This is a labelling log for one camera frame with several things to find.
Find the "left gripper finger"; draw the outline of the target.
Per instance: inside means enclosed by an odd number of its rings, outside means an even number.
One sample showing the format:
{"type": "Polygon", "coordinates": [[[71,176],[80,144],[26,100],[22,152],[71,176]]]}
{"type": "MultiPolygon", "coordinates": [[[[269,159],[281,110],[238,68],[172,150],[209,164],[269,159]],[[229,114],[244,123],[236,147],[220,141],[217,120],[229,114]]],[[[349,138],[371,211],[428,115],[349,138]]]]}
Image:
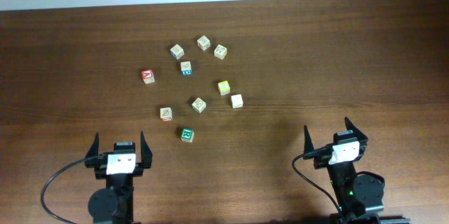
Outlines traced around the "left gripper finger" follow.
{"type": "Polygon", "coordinates": [[[141,150],[141,163],[144,169],[150,169],[152,166],[153,154],[150,150],[145,135],[143,132],[140,133],[140,150],[141,150]]]}
{"type": "Polygon", "coordinates": [[[85,167],[95,167],[98,161],[98,151],[99,151],[99,134],[95,134],[94,141],[90,147],[90,149],[87,151],[85,156],[85,167]]]}

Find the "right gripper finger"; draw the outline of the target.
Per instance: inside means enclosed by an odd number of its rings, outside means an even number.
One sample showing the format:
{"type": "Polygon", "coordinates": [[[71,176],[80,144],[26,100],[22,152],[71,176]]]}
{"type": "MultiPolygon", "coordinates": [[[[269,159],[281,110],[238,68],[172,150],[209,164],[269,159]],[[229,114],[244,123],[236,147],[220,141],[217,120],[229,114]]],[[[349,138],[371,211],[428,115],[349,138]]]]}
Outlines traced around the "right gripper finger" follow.
{"type": "Polygon", "coordinates": [[[367,136],[364,133],[362,133],[357,127],[355,127],[355,125],[350,121],[348,117],[344,118],[344,122],[346,129],[348,131],[352,130],[352,132],[354,133],[354,135],[357,137],[358,140],[367,140],[367,136]]]}
{"type": "Polygon", "coordinates": [[[309,130],[307,125],[304,125],[304,150],[303,150],[303,159],[311,159],[312,154],[314,153],[314,145],[309,134],[309,130]]]}

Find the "leaf picture wooden block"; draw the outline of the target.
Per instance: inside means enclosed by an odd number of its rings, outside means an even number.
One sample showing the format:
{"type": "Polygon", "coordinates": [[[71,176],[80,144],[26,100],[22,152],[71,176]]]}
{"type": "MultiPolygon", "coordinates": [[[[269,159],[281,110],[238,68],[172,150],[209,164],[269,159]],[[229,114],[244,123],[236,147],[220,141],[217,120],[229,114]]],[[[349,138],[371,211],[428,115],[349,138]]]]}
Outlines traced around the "leaf picture wooden block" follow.
{"type": "Polygon", "coordinates": [[[162,107],[160,109],[160,118],[162,121],[172,121],[173,120],[173,110],[171,107],[162,107]]]}

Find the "green letter R block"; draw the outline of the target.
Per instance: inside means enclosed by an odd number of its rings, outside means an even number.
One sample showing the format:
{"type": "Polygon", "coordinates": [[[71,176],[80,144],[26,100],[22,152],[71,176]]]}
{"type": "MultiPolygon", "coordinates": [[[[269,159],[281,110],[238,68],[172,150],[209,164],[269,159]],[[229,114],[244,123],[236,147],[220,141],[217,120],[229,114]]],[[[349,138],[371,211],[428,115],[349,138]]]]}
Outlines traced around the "green letter R block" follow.
{"type": "Polygon", "coordinates": [[[194,131],[192,129],[182,129],[180,139],[181,141],[192,143],[194,139],[194,131]]]}

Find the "green sided picture block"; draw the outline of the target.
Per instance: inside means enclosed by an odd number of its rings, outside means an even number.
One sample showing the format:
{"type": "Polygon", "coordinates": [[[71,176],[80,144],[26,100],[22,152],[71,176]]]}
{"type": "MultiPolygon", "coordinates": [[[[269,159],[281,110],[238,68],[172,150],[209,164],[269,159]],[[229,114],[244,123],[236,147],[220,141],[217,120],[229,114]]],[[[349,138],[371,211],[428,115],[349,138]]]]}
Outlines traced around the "green sided picture block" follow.
{"type": "Polygon", "coordinates": [[[192,103],[192,108],[198,112],[198,113],[202,113],[204,111],[204,109],[206,108],[207,104],[204,100],[202,100],[201,98],[197,98],[193,103],[192,103]]]}

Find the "plain white wooden block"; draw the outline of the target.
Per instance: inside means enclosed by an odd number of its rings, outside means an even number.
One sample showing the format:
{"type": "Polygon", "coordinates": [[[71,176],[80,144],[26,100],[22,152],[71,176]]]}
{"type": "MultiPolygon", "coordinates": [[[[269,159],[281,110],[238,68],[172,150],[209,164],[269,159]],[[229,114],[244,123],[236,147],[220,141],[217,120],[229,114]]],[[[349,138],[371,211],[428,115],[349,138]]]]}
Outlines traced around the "plain white wooden block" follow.
{"type": "Polygon", "coordinates": [[[243,106],[243,97],[241,94],[231,96],[231,103],[233,108],[239,108],[243,106]]]}

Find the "yellow letter wooden block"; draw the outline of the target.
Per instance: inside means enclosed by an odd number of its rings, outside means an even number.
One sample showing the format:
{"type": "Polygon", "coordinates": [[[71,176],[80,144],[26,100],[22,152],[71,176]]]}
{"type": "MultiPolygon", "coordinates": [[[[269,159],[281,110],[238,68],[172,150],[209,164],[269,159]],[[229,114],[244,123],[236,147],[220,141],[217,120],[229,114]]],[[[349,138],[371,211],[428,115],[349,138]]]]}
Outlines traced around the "yellow letter wooden block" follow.
{"type": "Polygon", "coordinates": [[[217,84],[220,95],[227,95],[230,93],[230,85],[228,81],[221,81],[217,84]]]}

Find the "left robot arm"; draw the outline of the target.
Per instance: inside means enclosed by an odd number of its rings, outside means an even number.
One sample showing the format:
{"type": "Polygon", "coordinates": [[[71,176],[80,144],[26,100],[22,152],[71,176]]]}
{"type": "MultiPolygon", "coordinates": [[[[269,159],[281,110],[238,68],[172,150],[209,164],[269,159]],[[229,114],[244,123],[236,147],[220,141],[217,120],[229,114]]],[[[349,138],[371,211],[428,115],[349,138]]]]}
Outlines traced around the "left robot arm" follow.
{"type": "Polygon", "coordinates": [[[140,134],[140,155],[137,160],[134,142],[115,143],[111,152],[99,153],[99,135],[86,153],[85,167],[94,169],[95,178],[104,180],[88,201],[88,212],[94,223],[134,223],[133,179],[141,177],[152,166],[152,151],[145,135],[140,134]]]}

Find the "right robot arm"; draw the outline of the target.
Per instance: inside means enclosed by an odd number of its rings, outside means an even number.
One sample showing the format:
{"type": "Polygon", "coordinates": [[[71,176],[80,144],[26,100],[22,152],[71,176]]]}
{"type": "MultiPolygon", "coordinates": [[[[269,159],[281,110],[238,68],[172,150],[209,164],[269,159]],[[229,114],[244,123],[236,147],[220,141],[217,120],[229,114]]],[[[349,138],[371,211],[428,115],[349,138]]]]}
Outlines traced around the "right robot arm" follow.
{"type": "Polygon", "coordinates": [[[356,171],[354,162],[364,155],[368,137],[349,118],[344,123],[346,129],[335,133],[333,142],[320,148],[314,148],[305,126],[303,159],[312,159],[315,169],[327,169],[337,205],[330,223],[379,223],[385,180],[375,173],[356,171]]]}

